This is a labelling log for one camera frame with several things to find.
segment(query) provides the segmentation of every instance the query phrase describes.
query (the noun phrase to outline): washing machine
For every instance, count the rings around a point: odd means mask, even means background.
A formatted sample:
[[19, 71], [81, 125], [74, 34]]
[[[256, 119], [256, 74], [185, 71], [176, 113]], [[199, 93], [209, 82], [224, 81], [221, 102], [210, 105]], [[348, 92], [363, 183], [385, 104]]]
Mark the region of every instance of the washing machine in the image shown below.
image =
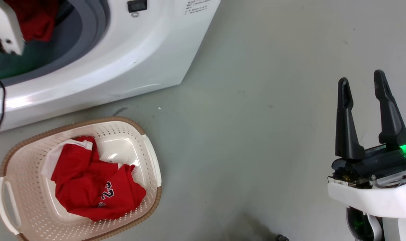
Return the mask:
[[180, 84], [220, 0], [134, 1], [63, 1], [50, 42], [1, 55], [1, 130]]

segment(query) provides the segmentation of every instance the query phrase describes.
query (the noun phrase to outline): black cable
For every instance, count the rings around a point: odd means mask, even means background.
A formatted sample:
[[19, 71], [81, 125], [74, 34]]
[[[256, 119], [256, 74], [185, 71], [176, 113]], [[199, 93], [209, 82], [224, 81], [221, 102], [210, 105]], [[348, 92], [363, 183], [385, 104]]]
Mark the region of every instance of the black cable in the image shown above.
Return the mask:
[[0, 79], [0, 85], [2, 88], [2, 112], [1, 112], [1, 116], [0, 116], [0, 128], [2, 125], [2, 122], [4, 121], [4, 115], [5, 115], [5, 98], [6, 98], [6, 90], [5, 90], [5, 86], [2, 83], [1, 79]]

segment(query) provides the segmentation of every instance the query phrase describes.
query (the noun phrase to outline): white plastic basket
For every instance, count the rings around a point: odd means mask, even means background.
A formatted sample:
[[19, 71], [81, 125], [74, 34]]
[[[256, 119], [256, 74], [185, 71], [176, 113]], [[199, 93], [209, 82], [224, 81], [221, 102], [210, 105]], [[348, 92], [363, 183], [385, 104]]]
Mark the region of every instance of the white plastic basket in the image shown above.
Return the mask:
[[[55, 184], [40, 174], [48, 151], [77, 136], [96, 139], [101, 160], [134, 164], [134, 180], [146, 190], [140, 207], [116, 220], [93, 222], [70, 214], [55, 197]], [[0, 215], [23, 241], [93, 241], [123, 232], [147, 219], [157, 208], [162, 179], [154, 148], [134, 121], [108, 117], [57, 128], [17, 144], [6, 155], [0, 172]], [[12, 221], [6, 209], [9, 192]]]

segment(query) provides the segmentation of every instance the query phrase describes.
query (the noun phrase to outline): washing machine drum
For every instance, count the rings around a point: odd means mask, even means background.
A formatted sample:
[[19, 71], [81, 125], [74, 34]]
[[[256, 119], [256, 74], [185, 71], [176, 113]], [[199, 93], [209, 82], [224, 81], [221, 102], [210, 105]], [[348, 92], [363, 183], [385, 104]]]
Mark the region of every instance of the washing machine drum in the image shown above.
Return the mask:
[[61, 1], [50, 42], [27, 42], [21, 56], [1, 54], [0, 78], [9, 86], [65, 67], [98, 44], [108, 21], [106, 0]]

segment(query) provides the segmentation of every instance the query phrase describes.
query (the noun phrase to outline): gray floor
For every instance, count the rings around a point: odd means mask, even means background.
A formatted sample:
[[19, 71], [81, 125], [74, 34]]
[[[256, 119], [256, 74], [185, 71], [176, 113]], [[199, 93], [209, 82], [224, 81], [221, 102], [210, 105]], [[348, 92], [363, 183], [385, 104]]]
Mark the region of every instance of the gray floor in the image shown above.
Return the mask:
[[[326, 189], [336, 87], [349, 78], [358, 137], [376, 145], [378, 68], [406, 123], [406, 0], [223, 0], [183, 84], [5, 131], [0, 163], [23, 139], [122, 110], [155, 146], [163, 197], [110, 240], [225, 240], [247, 214], [291, 241], [351, 241]], [[0, 221], [1, 240], [15, 237]]]

